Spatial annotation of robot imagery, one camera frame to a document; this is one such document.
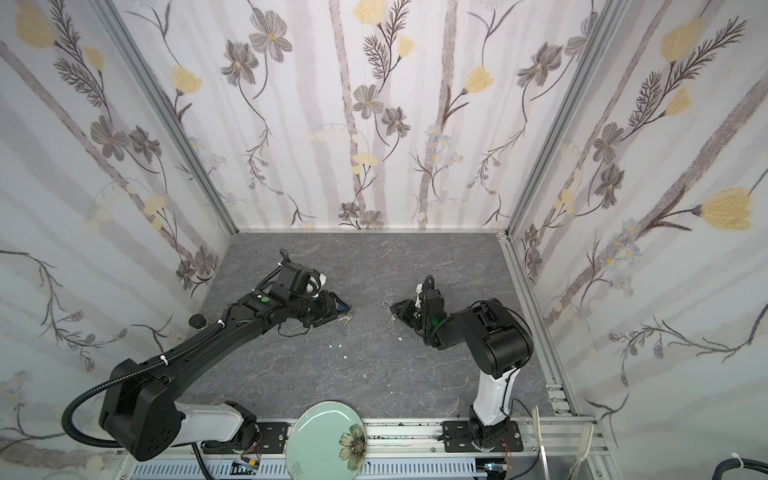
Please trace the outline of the black cylindrical container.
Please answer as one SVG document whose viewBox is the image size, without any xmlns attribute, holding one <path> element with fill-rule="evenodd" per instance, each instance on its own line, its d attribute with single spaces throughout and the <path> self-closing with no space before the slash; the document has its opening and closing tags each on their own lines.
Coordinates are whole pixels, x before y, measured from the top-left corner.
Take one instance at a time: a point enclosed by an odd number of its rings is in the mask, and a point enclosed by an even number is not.
<svg viewBox="0 0 768 480">
<path fill-rule="evenodd" d="M 194 314 L 189 317 L 188 325 L 195 330 L 201 330 L 208 325 L 208 321 L 204 315 Z"/>
</svg>

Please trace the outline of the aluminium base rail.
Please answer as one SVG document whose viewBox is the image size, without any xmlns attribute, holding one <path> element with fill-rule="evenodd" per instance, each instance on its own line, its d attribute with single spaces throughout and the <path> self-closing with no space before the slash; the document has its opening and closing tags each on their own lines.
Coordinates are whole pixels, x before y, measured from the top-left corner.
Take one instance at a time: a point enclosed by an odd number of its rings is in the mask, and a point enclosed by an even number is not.
<svg viewBox="0 0 768 480">
<path fill-rule="evenodd" d="M 245 454 L 190 446 L 139 462 L 118 454 L 106 479 L 618 479 L 607 436 L 591 417 L 514 417 L 497 445 L 480 448 L 466 421 L 368 419 L 319 453 L 293 453 L 294 422 L 268 420 Z"/>
</svg>

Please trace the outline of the silver key bunch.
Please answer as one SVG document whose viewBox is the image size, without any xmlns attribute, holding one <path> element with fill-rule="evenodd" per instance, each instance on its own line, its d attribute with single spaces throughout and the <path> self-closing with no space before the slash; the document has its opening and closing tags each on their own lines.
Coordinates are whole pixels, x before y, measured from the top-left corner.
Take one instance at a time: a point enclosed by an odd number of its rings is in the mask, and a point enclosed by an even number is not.
<svg viewBox="0 0 768 480">
<path fill-rule="evenodd" d="M 347 326 L 353 318 L 354 318 L 354 313 L 349 312 L 346 315 L 339 318 L 338 321 L 341 322 L 344 326 Z"/>
</svg>

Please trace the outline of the green floral plate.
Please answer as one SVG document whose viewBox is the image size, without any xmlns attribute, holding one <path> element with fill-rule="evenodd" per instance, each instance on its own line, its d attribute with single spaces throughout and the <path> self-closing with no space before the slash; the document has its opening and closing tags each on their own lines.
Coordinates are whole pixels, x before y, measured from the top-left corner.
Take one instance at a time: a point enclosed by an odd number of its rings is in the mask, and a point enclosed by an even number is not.
<svg viewBox="0 0 768 480">
<path fill-rule="evenodd" d="M 285 447 L 291 479 L 355 479 L 365 464 L 367 435 L 361 417 L 349 406 L 323 401 L 294 424 Z"/>
</svg>

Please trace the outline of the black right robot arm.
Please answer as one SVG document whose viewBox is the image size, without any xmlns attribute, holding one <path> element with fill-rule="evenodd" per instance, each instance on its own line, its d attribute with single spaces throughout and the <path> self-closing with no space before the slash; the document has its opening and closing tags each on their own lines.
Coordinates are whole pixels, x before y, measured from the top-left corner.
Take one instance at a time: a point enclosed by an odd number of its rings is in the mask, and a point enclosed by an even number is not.
<svg viewBox="0 0 768 480">
<path fill-rule="evenodd" d="M 428 275 L 416 287 L 416 298 L 388 306 L 391 316 L 410 327 L 423 343 L 437 350 L 465 344 L 479 368 L 477 394 L 465 421 L 443 424 L 448 452 L 492 451 L 509 447 L 512 387 L 534 354 L 525 319 L 496 298 L 478 300 L 449 313 L 445 300 Z"/>
</svg>

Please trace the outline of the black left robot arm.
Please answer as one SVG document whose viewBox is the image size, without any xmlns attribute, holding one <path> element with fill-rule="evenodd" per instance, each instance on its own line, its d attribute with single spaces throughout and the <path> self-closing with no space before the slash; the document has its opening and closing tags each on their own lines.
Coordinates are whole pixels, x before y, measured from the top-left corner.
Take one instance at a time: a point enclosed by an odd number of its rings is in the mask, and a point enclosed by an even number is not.
<svg viewBox="0 0 768 480">
<path fill-rule="evenodd" d="M 257 417 L 234 401 L 218 405 L 180 402 L 204 373 L 246 343 L 288 320 L 316 328 L 350 313 L 351 307 L 325 289 L 319 271 L 284 255 L 255 288 L 228 304 L 219 318 L 197 334 L 145 362 L 126 360 L 111 376 L 117 385 L 105 391 L 100 427 L 139 461 L 184 444 L 213 443 L 249 449 L 261 437 Z"/>
</svg>

